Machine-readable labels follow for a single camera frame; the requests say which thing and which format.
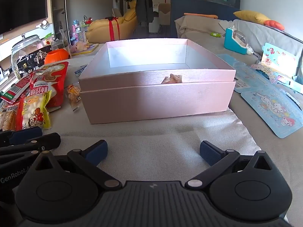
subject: glass jar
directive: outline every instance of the glass jar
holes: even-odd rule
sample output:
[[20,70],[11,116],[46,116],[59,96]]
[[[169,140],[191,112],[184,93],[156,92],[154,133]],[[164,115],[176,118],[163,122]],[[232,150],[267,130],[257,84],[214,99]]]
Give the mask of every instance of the glass jar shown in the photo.
[[28,55],[40,48],[43,48],[43,43],[38,35],[25,37],[25,34],[22,34],[22,37],[23,40],[13,46],[11,57],[12,70],[18,79],[21,79],[21,76],[17,66],[17,61],[23,56]]

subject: gray fabric surface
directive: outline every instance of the gray fabric surface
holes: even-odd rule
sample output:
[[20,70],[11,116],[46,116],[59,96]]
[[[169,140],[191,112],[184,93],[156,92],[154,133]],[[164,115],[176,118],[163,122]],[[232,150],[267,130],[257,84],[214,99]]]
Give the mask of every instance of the gray fabric surface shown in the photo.
[[260,150],[230,109],[187,117],[90,125],[84,108],[73,113],[65,103],[51,113],[51,120],[53,128],[46,133],[58,132],[62,139],[53,152],[55,155],[74,148],[86,149],[104,139],[109,153],[98,167],[122,183],[126,180],[185,183],[209,167],[199,155],[203,140],[241,154],[252,155]]
[[182,38],[186,29],[206,32],[206,33],[225,33],[225,30],[219,25],[219,19],[212,19],[196,15],[186,15],[176,21],[177,34],[179,38]]
[[[242,55],[225,49],[223,38],[215,38],[207,33],[201,33],[187,28],[182,37],[196,42],[215,54],[229,54],[237,60],[248,65],[253,64],[257,59],[255,56]],[[284,37],[280,40],[288,40],[287,36]],[[240,94],[236,93],[235,91],[232,95],[229,108],[247,127],[257,145],[259,145],[262,150],[269,154],[273,162],[284,176],[293,194],[292,204],[287,212],[288,220],[293,226],[302,226],[303,128],[284,139],[278,138],[263,121],[263,119],[254,111],[254,109],[252,109],[250,105],[240,96]]]
[[261,55],[263,54],[262,46],[265,43],[275,45],[298,57],[302,54],[302,43],[266,26],[236,19],[235,27],[246,36],[249,46]]

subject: box lid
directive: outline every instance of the box lid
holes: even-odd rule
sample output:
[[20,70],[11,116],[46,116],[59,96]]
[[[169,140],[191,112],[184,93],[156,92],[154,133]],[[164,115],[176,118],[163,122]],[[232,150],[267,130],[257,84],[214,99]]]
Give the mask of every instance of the box lid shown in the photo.
[[171,73],[182,82],[233,81],[235,70],[188,39],[148,38],[106,43],[79,78],[82,91],[161,84]]

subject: toy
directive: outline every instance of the toy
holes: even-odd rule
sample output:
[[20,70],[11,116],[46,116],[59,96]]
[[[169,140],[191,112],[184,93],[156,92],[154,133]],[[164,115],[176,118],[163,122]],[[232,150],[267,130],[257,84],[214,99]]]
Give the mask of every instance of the toy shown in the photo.
[[212,32],[212,33],[210,33],[210,35],[213,36],[213,37],[221,37],[221,34],[216,33],[216,32]]
[[82,23],[84,22],[85,25],[89,25],[93,22],[93,18],[92,17],[89,17],[87,19],[87,17],[84,15],[84,20],[82,21]]
[[79,31],[81,31],[79,21],[74,20],[74,24],[72,26],[72,33],[79,32]]
[[76,42],[73,46],[71,46],[71,53],[86,51],[88,49],[87,43],[82,41]]
[[245,36],[234,27],[226,28],[224,47],[240,54],[251,55],[254,53],[252,47],[246,43]]

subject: pink gift box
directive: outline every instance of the pink gift box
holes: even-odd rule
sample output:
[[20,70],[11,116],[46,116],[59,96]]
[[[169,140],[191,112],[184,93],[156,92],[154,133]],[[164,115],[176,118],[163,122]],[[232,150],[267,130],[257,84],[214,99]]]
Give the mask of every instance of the pink gift box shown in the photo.
[[[161,84],[170,74],[182,83]],[[106,43],[79,78],[91,124],[225,111],[236,71],[188,39]]]

